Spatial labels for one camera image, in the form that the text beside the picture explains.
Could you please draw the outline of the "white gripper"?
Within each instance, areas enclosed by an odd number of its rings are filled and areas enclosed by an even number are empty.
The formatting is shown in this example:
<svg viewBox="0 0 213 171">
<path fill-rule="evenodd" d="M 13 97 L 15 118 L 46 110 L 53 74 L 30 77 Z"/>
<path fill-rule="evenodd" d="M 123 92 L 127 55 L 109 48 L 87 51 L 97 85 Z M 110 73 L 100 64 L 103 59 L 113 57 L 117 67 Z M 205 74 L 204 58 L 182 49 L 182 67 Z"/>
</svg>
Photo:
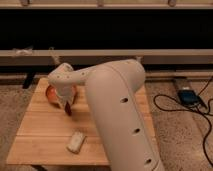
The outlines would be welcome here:
<svg viewBox="0 0 213 171">
<path fill-rule="evenodd" d="M 74 86 L 57 87 L 55 89 L 55 94 L 56 94 L 59 106 L 62 109 L 64 109 L 66 104 L 69 104 L 69 105 L 73 104 L 74 97 L 76 95 L 76 89 Z"/>
</svg>

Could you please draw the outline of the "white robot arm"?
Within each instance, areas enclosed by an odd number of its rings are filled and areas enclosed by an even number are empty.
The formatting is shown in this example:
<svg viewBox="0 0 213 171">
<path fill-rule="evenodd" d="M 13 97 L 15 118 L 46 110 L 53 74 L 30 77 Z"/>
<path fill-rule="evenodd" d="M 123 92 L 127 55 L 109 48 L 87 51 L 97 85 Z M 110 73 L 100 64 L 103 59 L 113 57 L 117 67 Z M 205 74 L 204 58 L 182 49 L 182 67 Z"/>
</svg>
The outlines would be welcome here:
<svg viewBox="0 0 213 171">
<path fill-rule="evenodd" d="M 73 85 L 85 87 L 111 171 L 165 171 L 135 99 L 144 81 L 145 70 L 133 59 L 80 70 L 63 63 L 48 75 L 62 103 L 73 96 Z"/>
</svg>

